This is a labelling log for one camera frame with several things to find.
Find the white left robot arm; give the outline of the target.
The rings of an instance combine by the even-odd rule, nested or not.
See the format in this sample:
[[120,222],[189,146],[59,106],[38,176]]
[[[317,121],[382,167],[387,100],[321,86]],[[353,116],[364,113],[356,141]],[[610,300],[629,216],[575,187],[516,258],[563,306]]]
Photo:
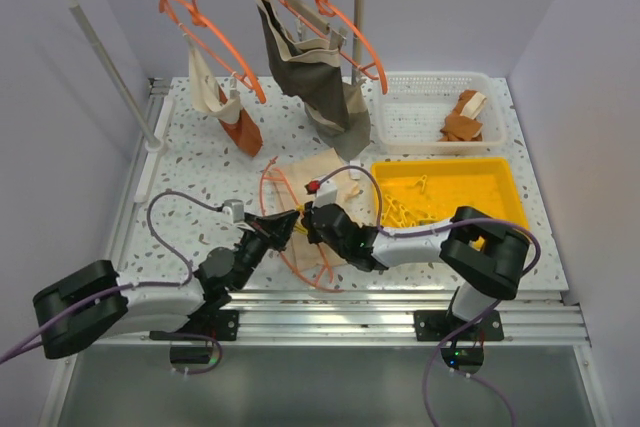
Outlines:
[[127,333],[178,333],[193,340],[213,330],[216,312],[242,290],[269,251],[282,251],[299,218],[296,210],[246,215],[231,248],[209,252],[189,281],[144,281],[95,261],[33,298],[48,359],[77,354],[102,338]]

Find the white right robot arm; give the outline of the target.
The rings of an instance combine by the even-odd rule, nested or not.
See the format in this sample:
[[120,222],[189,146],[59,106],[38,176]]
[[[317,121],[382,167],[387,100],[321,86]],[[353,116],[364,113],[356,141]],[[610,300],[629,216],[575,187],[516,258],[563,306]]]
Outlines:
[[313,244],[328,246],[363,272],[408,264],[443,263],[461,279],[445,316],[451,336],[468,339],[481,327],[480,313],[516,298],[533,239],[515,223],[472,207],[429,226],[384,229],[360,225],[336,204],[307,207],[302,225]]

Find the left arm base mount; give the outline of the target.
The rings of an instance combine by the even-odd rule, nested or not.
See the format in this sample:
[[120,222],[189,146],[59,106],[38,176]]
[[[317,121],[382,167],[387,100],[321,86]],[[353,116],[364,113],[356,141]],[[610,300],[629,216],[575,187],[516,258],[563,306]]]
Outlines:
[[214,366],[221,358],[220,342],[237,339],[239,312],[220,310],[189,320],[175,332],[151,331],[152,341],[168,341],[170,362],[179,366]]

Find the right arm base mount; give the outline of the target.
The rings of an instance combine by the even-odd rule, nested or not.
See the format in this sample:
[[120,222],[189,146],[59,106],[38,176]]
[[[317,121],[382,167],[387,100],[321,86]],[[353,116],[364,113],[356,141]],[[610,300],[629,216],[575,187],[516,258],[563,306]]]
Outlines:
[[[416,340],[419,342],[440,342],[464,324],[444,310],[417,310],[413,313],[413,320]],[[484,344],[504,339],[501,317],[498,312],[492,312],[452,337],[440,348],[440,354],[449,368],[474,374],[484,364]]]

